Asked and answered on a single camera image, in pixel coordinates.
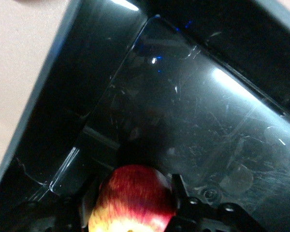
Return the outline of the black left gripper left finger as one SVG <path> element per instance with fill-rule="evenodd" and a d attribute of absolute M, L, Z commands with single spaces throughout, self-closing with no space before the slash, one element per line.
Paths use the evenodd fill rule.
<path fill-rule="evenodd" d="M 6 232 L 87 232 L 99 192 L 99 180 L 92 175 L 74 195 L 53 203 L 22 203 L 4 217 Z"/>

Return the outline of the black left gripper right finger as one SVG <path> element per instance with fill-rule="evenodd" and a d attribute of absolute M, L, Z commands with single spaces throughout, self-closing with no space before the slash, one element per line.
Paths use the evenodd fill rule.
<path fill-rule="evenodd" d="M 168 232 L 264 232 L 266 229 L 235 203 L 222 203 L 216 208 L 190 197 L 180 174 L 172 175 L 175 215 Z"/>

